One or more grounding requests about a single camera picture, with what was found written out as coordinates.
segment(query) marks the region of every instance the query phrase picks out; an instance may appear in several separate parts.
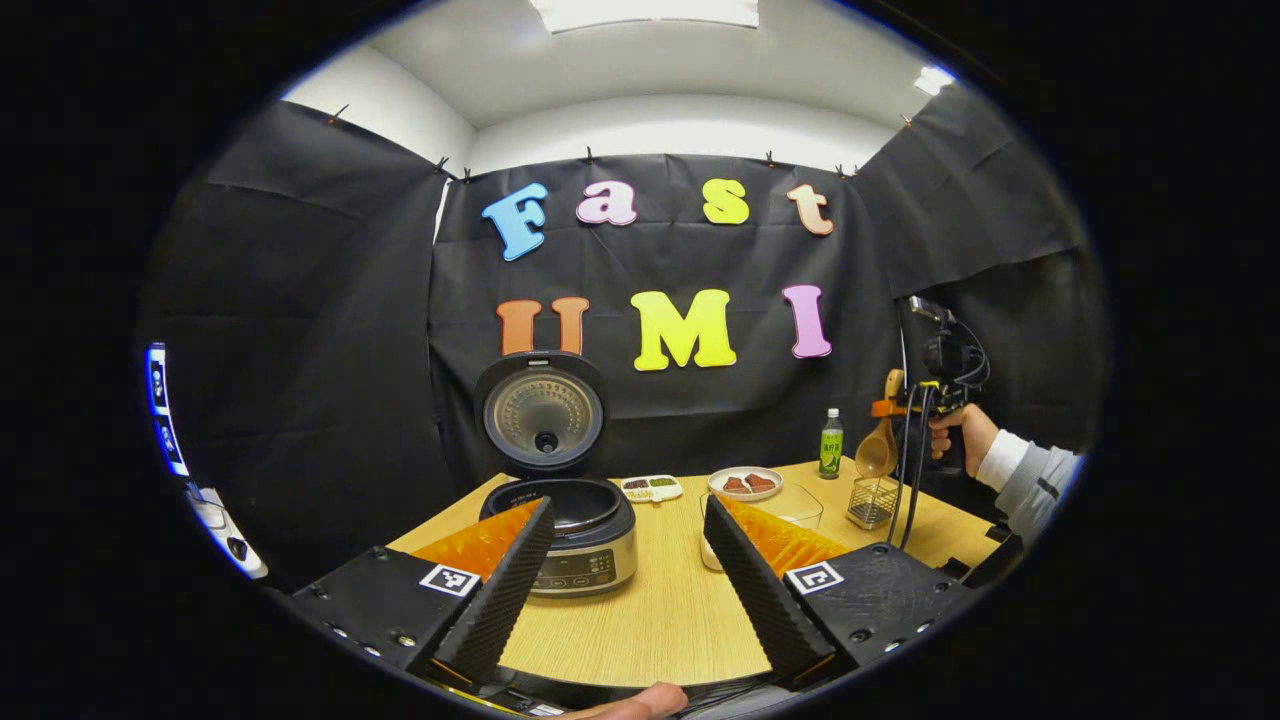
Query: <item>black backdrop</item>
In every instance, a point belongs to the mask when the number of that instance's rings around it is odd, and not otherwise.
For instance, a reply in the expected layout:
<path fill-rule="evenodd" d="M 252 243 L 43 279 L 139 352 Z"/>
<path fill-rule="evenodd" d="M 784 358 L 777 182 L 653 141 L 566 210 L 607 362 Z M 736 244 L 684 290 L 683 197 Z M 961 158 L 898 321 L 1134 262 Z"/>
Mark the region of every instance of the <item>black backdrop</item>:
<path fill-rule="evenodd" d="M 909 379 L 929 377 L 920 348 L 936 329 L 909 311 L 905 297 L 918 293 L 978 334 L 992 374 L 973 397 L 997 425 L 1088 450 L 1108 372 L 1102 282 L 1079 210 L 1034 145 L 993 104 L 947 86 L 854 187 L 879 243 Z M 1000 518 L 982 483 L 928 475 L 925 492 Z"/>
<path fill-rule="evenodd" d="M 703 183 L 737 179 L 746 188 L 748 220 L 712 224 L 703 214 Z M 621 181 L 636 191 L 639 219 L 589 225 L 575 215 L 582 190 Z M 544 243 L 513 261 L 481 210 L 531 182 L 549 190 Z M 828 236 L 806 231 L 787 191 L 809 183 L 827 197 Z M 566 160 L 477 176 L 449 188 L 431 266 L 433 377 L 451 461 L 471 482 L 488 479 L 486 455 L 472 421 L 472 388 L 502 356 L 495 307 L 536 300 L 534 347 L 559 347 L 557 297 L 590 301 L 582 316 L 582 355 L 604 377 L 611 424 L 586 471 L 628 475 L 699 474 L 727 465 L 781 465 L 818 457 L 826 409 L 840 407 L 847 438 L 872 427 L 870 402 L 884 373 L 900 363 L 897 319 L 890 301 L 867 209 L 835 173 L 764 161 L 644 155 Z M 819 311 L 833 350 L 792 356 L 795 320 L 782 290 L 817 284 Z M 684 314 L 705 288 L 730 295 L 730 343 L 737 361 L 699 368 L 690 359 L 659 372 L 637 372 L 640 314 L 631 296 L 662 291 Z"/>
<path fill-rule="evenodd" d="M 156 242 L 137 357 L 166 343 L 192 479 L 218 489 L 275 587 L 465 492 L 422 363 L 434 170 L 275 102 L 186 186 Z"/>

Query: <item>green bottle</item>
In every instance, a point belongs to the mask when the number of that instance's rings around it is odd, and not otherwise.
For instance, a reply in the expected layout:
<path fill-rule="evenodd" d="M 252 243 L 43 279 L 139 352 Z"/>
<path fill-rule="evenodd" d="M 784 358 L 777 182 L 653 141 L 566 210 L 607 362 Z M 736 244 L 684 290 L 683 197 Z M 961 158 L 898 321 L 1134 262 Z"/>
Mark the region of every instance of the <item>green bottle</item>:
<path fill-rule="evenodd" d="M 818 477 L 833 480 L 840 477 L 840 455 L 845 450 L 845 428 L 840 427 L 840 409 L 827 410 L 827 424 L 822 428 L 822 447 L 818 452 Z"/>

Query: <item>plate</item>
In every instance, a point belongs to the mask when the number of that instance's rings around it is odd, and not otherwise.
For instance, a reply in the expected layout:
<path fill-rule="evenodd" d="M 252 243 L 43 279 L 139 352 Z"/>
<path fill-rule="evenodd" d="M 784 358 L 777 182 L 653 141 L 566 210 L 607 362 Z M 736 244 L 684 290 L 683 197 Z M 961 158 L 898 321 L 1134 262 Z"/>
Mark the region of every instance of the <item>plate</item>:
<path fill-rule="evenodd" d="M 662 502 L 663 500 L 675 500 L 685 493 L 680 480 L 672 475 L 622 478 L 618 480 L 618 487 L 631 502 Z"/>
<path fill-rule="evenodd" d="M 755 473 L 756 475 L 765 478 L 768 480 L 773 480 L 774 483 L 773 487 L 764 492 L 753 492 L 753 493 L 736 493 L 736 492 L 727 492 L 724 489 L 724 483 L 727 483 L 730 478 L 737 477 L 745 479 L 751 473 Z M 769 470 L 768 468 L 740 465 L 737 468 L 724 468 L 723 470 L 716 470 L 714 473 L 710 474 L 709 478 L 707 478 L 707 487 L 712 488 L 712 492 L 714 492 L 716 495 L 732 497 L 733 500 L 741 500 L 742 502 L 755 502 L 758 500 L 764 500 L 765 497 L 773 497 L 774 495 L 778 495 L 778 491 L 782 489 L 782 475 L 774 473 L 773 470 Z"/>

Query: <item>person's hand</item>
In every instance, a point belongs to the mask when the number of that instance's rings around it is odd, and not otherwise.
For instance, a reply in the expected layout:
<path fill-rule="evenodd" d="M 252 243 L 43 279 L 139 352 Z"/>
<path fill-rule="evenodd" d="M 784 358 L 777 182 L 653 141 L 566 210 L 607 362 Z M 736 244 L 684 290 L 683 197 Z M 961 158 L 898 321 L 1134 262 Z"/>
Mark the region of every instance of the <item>person's hand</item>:
<path fill-rule="evenodd" d="M 635 697 L 557 715 L 556 720 L 659 720 L 689 705 L 685 691 L 671 683 L 655 683 Z"/>
<path fill-rule="evenodd" d="M 968 404 L 947 415 L 929 420 L 933 428 L 933 459 L 938 460 L 942 454 L 951 450 L 951 438 L 947 437 L 951 428 L 960 427 L 960 437 L 964 438 L 964 470 L 969 477 L 978 477 L 978 468 L 987 457 L 991 443 L 996 442 L 1000 428 L 991 421 L 977 405 Z"/>

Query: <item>meat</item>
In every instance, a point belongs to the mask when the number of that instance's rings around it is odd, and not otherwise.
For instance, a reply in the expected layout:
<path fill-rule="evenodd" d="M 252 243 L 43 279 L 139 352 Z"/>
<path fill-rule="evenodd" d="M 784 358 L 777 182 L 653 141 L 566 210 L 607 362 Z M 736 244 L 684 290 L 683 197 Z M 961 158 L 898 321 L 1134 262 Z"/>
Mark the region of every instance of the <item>meat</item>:
<path fill-rule="evenodd" d="M 735 495 L 751 495 L 773 489 L 774 486 L 777 486 L 777 483 L 773 480 L 751 473 L 745 479 L 739 478 L 737 475 L 730 477 L 728 482 L 724 483 L 724 492 Z"/>

